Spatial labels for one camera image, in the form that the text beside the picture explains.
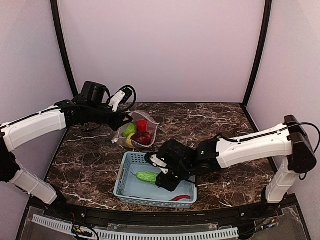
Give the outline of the bright red toy pepper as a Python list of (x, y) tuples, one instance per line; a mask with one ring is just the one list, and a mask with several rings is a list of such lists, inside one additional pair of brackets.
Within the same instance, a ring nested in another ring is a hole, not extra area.
[(136, 129), (138, 132), (146, 132), (148, 127), (148, 121), (147, 120), (141, 120), (137, 123)]

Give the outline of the yellow toy pepper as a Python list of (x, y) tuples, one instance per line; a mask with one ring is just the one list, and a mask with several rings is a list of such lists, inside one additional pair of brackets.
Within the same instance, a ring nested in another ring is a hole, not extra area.
[(128, 137), (126, 138), (126, 145), (130, 149), (134, 149), (135, 148), (133, 143), (132, 143), (132, 136), (134, 136), (134, 135), (135, 135), (135, 133), (130, 133), (128, 135)]

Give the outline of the green toy bitter gourd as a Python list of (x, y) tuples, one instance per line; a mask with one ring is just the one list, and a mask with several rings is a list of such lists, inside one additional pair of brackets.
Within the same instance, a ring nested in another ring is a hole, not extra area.
[(149, 171), (139, 171), (136, 173), (136, 178), (142, 182), (149, 183), (152, 185), (156, 184), (158, 173), (149, 172)]

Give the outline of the dark red toy pepper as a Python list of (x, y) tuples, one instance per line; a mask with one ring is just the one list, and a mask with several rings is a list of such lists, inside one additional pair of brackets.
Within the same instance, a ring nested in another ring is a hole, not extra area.
[(135, 133), (131, 140), (144, 146), (148, 146), (152, 142), (152, 137), (147, 131), (139, 131)]

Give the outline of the light blue plastic basket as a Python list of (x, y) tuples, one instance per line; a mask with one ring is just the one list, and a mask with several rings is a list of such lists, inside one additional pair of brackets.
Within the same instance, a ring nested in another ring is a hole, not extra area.
[[(142, 206), (189, 209), (198, 198), (198, 191), (193, 182), (194, 177), (189, 181), (182, 181), (170, 192), (156, 185), (143, 182), (136, 178), (141, 171), (160, 174), (162, 171), (145, 161), (144, 152), (128, 151), (124, 154), (118, 176), (115, 182), (113, 194), (123, 203), (130, 203)], [(171, 201), (181, 195), (190, 196), (191, 199)]]

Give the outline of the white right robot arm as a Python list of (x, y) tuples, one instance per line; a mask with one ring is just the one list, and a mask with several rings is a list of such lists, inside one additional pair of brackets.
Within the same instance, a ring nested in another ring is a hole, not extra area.
[(283, 123), (270, 129), (234, 138), (219, 133), (202, 141), (196, 149), (171, 139), (146, 160), (161, 169), (155, 184), (173, 192), (181, 181), (192, 176), (263, 158), (283, 157), (280, 169), (262, 195), (264, 202), (278, 204), (299, 176), (317, 165), (316, 150), (303, 126), (293, 115), (287, 115)]

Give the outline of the red toy chili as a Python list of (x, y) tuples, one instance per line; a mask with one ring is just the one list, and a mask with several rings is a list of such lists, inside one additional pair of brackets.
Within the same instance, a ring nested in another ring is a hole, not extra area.
[(177, 202), (177, 201), (180, 201), (180, 200), (190, 200), (190, 199), (191, 199), (191, 197), (188, 196), (188, 195), (179, 195), (179, 196), (171, 199), (171, 201)]

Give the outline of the green toy pepper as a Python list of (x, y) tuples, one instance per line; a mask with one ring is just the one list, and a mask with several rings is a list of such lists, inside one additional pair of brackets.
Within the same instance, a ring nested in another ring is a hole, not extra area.
[(123, 136), (125, 138), (127, 138), (128, 136), (130, 136), (131, 134), (135, 134), (137, 132), (137, 127), (134, 123), (130, 123), (126, 130), (123, 132)]

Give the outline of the clear zip top bag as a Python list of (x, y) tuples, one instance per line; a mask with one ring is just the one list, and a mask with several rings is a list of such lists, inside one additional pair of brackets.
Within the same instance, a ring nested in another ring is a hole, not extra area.
[(112, 144), (129, 149), (144, 149), (151, 147), (157, 136), (160, 123), (156, 122), (148, 113), (131, 111), (128, 114), (132, 121), (120, 127), (111, 140)]

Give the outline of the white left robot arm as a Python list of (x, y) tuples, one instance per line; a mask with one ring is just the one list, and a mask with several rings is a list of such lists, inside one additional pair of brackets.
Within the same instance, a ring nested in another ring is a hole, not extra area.
[(137, 100), (130, 85), (111, 95), (102, 84), (86, 81), (81, 92), (72, 100), (63, 100), (45, 110), (0, 126), (0, 180), (11, 183), (46, 205), (64, 200), (64, 196), (52, 185), (30, 173), (18, 164), (13, 152), (20, 146), (46, 134), (69, 129), (76, 125), (95, 123), (108, 125), (116, 131), (133, 118), (127, 113), (134, 106), (120, 109), (130, 98)]

